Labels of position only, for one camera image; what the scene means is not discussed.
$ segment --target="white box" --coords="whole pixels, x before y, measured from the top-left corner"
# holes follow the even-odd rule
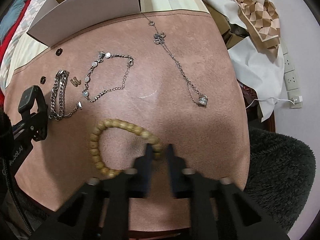
[[[139,0],[46,0],[27,33],[51,47],[87,27],[140,11]]]

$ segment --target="pink leather mat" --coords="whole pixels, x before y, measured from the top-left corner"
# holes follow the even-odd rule
[[[33,142],[34,149],[16,175],[21,189],[49,209],[57,210],[90,177],[103,178],[89,154],[89,135],[104,118],[118,118],[140,125],[173,143],[190,167],[210,178],[231,177],[241,188],[248,176],[250,146],[244,100],[222,37],[210,14],[176,10],[148,13],[166,44],[181,62],[192,83],[209,98],[207,108],[195,105],[175,62],[160,45],[155,30],[141,14],[107,21],[44,51],[16,70],[6,90],[5,111],[13,123],[22,92],[38,84],[50,104],[56,72],[65,69],[69,79],[84,83],[98,51],[129,54],[134,58],[125,90],[104,95],[95,103],[82,96],[83,86],[66,89],[69,113],[77,101],[83,110],[71,118],[50,120],[48,137]],[[58,57],[58,48],[63,53]],[[105,61],[91,75],[90,95],[120,86],[126,59]],[[46,83],[40,85],[41,76]],[[115,169],[131,166],[143,153],[144,142],[120,129],[109,129],[100,139],[106,164]],[[150,195],[133,199],[130,229],[163,231],[189,226],[188,201],[171,197],[165,161],[154,164]]]

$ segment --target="chain link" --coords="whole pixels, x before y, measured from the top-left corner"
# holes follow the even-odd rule
[[[98,95],[96,95],[93,99],[89,98],[89,83],[91,81],[91,74],[93,72],[93,70],[101,63],[103,62],[103,58],[113,58],[113,57],[123,57],[123,58],[127,58],[129,59],[128,63],[127,63],[127,70],[124,73],[123,79],[122,79],[122,83],[121,83],[121,87],[114,87],[114,88],[110,88],[110,89],[104,89],[101,91],[101,93],[99,93]],[[121,54],[111,54],[111,53],[104,53],[102,51],[99,51],[99,56],[98,56],[98,60],[95,60],[92,63],[92,66],[89,68],[88,74],[84,79],[84,90],[82,91],[83,96],[91,103],[97,101],[100,97],[102,97],[103,95],[105,95],[108,92],[113,92],[116,90],[122,90],[125,87],[125,81],[127,79],[127,76],[129,74],[130,68],[133,66],[133,62],[134,59],[133,57],[131,57],[130,55],[121,55]]]
[[[71,117],[78,108],[82,109],[81,103],[77,102],[76,108],[73,109],[69,114],[65,115],[65,93],[66,93],[66,86],[68,82],[69,72],[66,70],[59,70],[54,78],[54,85],[51,90],[51,110],[49,114],[49,118],[56,119],[57,121],[61,120],[62,118],[69,118]],[[59,91],[59,113],[56,112],[56,102]]]
[[[199,95],[199,97],[201,98],[205,98],[207,100],[207,96],[204,95],[203,93],[201,93],[193,84],[192,82],[188,79],[188,77],[186,76],[186,74],[184,73],[183,69],[182,69],[182,66],[180,64],[180,62],[174,57],[174,55],[171,53],[171,51],[168,49],[167,45],[165,44],[164,42],[164,38],[165,38],[165,33],[164,32],[161,32],[159,33],[159,31],[157,30],[156,28],[156,24],[154,21],[151,21],[144,13],[142,13],[142,15],[149,21],[149,25],[150,26],[153,26],[155,29],[156,29],[156,34],[154,35],[154,38],[155,38],[155,44],[161,44],[161,46],[164,48],[164,50],[169,54],[169,56],[175,61],[176,63],[176,66],[178,67],[181,75],[183,76],[183,79],[186,81],[187,83],[187,87],[188,87],[188,92],[189,92],[189,95],[191,97],[191,100],[192,102],[194,102],[196,105],[198,106],[204,106],[202,104],[199,104],[198,102],[196,102],[194,99],[193,99],[193,96],[191,94],[191,91],[190,91],[190,87]]]

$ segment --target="beaded bracelet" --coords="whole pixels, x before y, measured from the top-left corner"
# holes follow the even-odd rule
[[[160,152],[162,150],[162,144],[157,136],[153,135],[151,132],[139,127],[133,123],[122,121],[119,119],[105,119],[101,121],[97,127],[95,127],[90,135],[90,153],[95,162],[96,168],[101,171],[102,174],[108,175],[110,178],[114,178],[122,170],[113,170],[107,167],[101,159],[99,147],[100,134],[107,128],[120,128],[128,132],[134,133],[135,135],[141,136],[147,141],[147,143],[152,145],[152,149],[155,158],[160,157]]]

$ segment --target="white cable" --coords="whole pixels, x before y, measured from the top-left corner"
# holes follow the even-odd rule
[[[288,102],[293,103],[293,104],[295,103],[295,101],[297,101],[297,99],[291,101],[291,100],[288,100],[288,99],[278,99],[278,98],[254,99],[254,100],[251,102],[251,104],[248,105],[245,109],[249,108],[249,107],[253,104],[254,101],[266,101],[266,100],[268,100],[268,99],[276,99],[276,100],[279,100],[279,101],[288,101]]]

